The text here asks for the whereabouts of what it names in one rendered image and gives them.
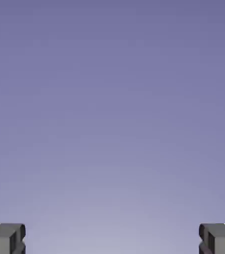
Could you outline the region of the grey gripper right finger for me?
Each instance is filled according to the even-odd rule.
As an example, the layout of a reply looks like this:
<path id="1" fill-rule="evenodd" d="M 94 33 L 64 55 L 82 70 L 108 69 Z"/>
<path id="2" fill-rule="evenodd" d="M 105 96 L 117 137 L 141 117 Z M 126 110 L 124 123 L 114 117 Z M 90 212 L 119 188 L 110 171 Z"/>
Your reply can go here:
<path id="1" fill-rule="evenodd" d="M 199 254 L 225 254 L 225 223 L 200 224 L 199 236 Z"/>

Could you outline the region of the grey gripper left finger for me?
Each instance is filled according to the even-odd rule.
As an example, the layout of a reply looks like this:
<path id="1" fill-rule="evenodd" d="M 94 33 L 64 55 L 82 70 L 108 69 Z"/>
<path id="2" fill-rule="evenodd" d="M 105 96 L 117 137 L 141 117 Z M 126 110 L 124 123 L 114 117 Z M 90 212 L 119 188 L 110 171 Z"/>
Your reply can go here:
<path id="1" fill-rule="evenodd" d="M 26 227 L 21 223 L 0 223 L 0 254 L 26 254 Z"/>

